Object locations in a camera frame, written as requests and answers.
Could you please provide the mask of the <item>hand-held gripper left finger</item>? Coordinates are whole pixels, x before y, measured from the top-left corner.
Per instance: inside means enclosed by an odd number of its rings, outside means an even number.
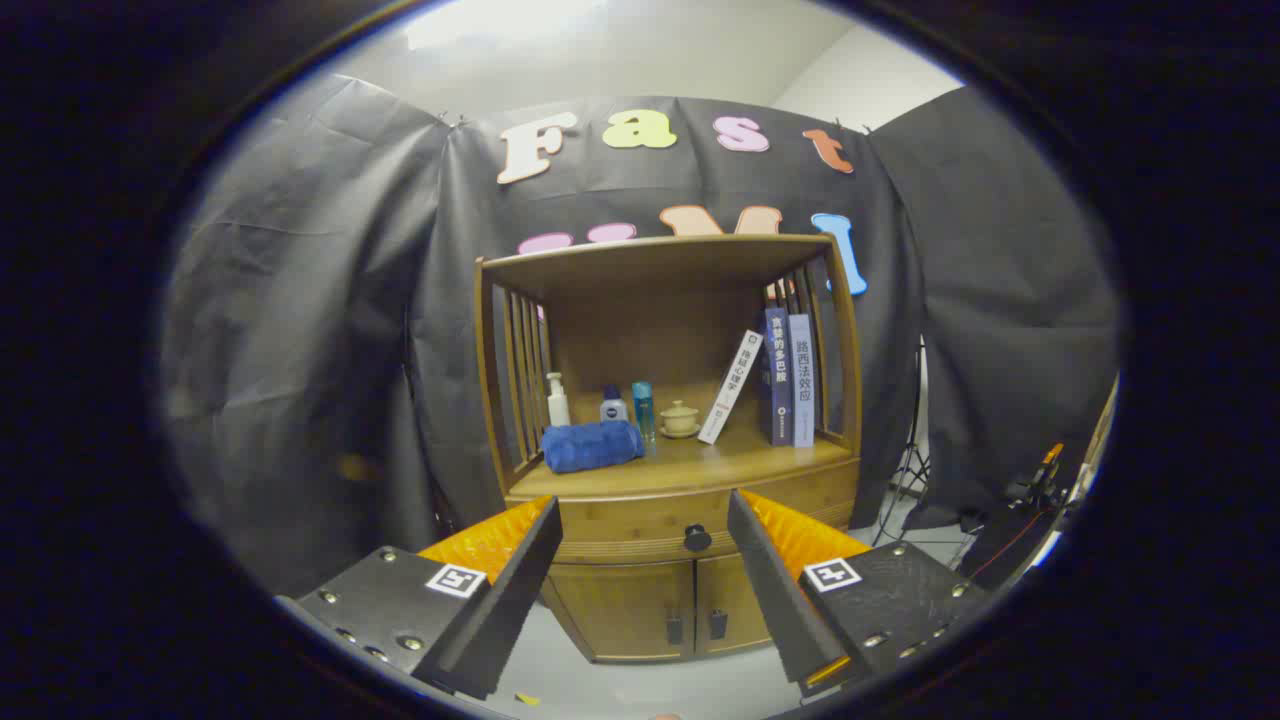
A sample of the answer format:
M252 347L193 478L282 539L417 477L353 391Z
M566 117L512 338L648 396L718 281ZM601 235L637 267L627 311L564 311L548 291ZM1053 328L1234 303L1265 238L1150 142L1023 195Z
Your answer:
M475 700L493 694L563 538L558 498L425 550L381 546L280 606L332 643Z

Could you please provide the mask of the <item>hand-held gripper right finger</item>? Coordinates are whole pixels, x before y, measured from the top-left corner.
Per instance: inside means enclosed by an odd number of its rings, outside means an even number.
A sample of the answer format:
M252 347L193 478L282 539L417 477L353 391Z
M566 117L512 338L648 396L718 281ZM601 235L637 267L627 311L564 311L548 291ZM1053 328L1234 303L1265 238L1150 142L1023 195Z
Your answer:
M804 694L895 673L989 603L914 544L872 548L763 495L733 489L727 528L783 673Z

